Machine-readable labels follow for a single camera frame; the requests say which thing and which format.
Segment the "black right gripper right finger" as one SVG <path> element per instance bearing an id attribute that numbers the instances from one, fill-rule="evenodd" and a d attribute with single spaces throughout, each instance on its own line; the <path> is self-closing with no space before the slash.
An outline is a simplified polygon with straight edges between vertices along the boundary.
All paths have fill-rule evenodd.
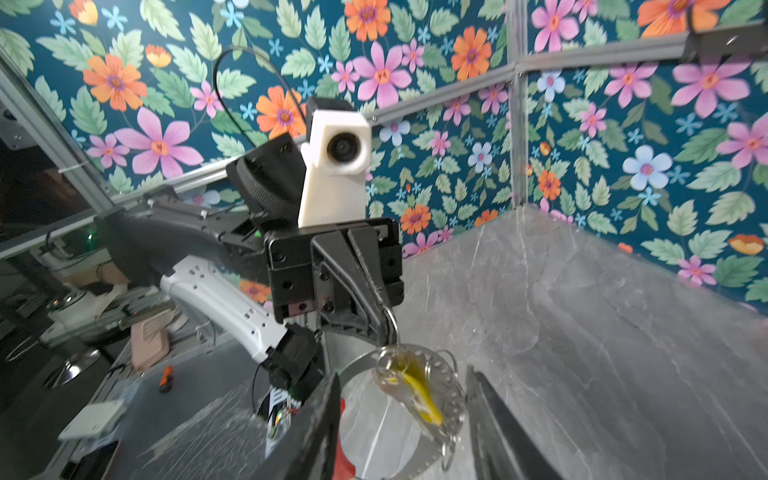
<path id="1" fill-rule="evenodd" d="M 482 372 L 469 367 L 466 387 L 477 478 L 562 480 Z"/>

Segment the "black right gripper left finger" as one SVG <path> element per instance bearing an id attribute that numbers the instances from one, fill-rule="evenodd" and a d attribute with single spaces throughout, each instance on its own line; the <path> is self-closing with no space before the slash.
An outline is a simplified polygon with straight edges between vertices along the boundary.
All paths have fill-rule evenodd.
<path id="1" fill-rule="evenodd" d="M 333 374 L 321 381 L 252 479 L 334 477 L 341 418 L 341 385 Z"/>

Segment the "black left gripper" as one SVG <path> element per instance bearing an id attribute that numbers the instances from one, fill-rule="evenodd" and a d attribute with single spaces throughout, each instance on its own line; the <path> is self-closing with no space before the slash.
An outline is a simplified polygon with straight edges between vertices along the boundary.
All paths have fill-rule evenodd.
<path id="1" fill-rule="evenodd" d="M 275 317 L 312 311 L 316 300 L 323 329 L 378 347 L 396 343 L 394 307 L 405 287 L 393 219 L 274 230 L 265 251 Z"/>

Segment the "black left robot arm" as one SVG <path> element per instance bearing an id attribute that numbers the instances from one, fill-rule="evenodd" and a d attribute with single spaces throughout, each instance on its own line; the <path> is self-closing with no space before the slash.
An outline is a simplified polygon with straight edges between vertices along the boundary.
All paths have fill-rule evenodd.
<path id="1" fill-rule="evenodd" d="M 214 213 L 163 188 L 96 224 L 118 269 L 231 334 L 298 400 L 320 383 L 320 334 L 397 343 L 404 297 L 398 226 L 388 218 L 298 223 L 306 167 L 281 135 L 231 162 L 243 212 Z"/>

